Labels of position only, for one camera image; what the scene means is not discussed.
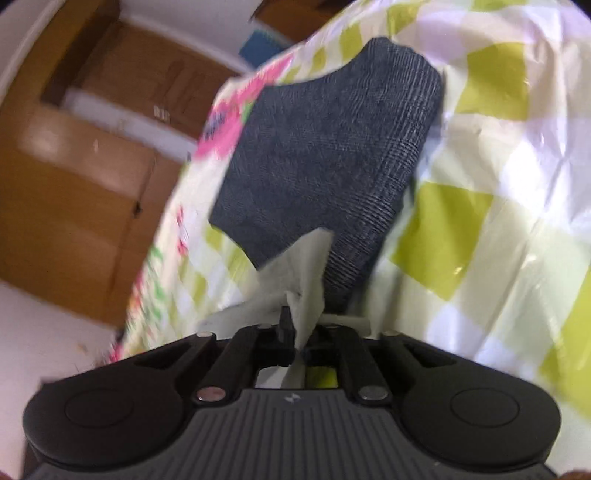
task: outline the brown wooden furniture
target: brown wooden furniture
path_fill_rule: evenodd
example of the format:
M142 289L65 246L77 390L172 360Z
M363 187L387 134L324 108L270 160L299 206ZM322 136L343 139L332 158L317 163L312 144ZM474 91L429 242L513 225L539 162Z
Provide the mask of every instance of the brown wooden furniture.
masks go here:
M0 105L0 278L122 325L181 165L58 108L116 0L68 0Z
M254 16L283 36L301 42L352 0L263 0Z
M217 91L233 75L192 50L116 22L76 85L198 138Z

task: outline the pink flower print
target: pink flower print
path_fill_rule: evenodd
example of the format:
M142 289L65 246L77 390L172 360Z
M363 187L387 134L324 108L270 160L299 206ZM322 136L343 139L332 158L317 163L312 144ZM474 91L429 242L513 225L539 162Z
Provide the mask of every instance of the pink flower print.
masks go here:
M212 111L197 145L197 156L202 157L215 150L225 157L238 143L242 122L238 105L222 101Z
M107 361L108 364L114 364L115 362L118 362L119 360L121 360L123 354L123 347L121 346L120 343L118 343L117 345L113 346L113 349L111 350L111 354L109 355L109 360Z
M291 58L292 55L288 55L259 72L245 88L235 92L228 101L221 101L212 110L197 145L197 157L203 157L212 150L220 157L225 157L232 151L242 132L241 111L245 104L255 100L266 84L274 82L289 65Z
M187 247L187 241L189 240L189 233L187 232L187 228L184 225L184 210L183 207L180 206L177 211L177 225L178 225L178 241L177 241L177 251L181 257L184 257L189 253L189 249Z

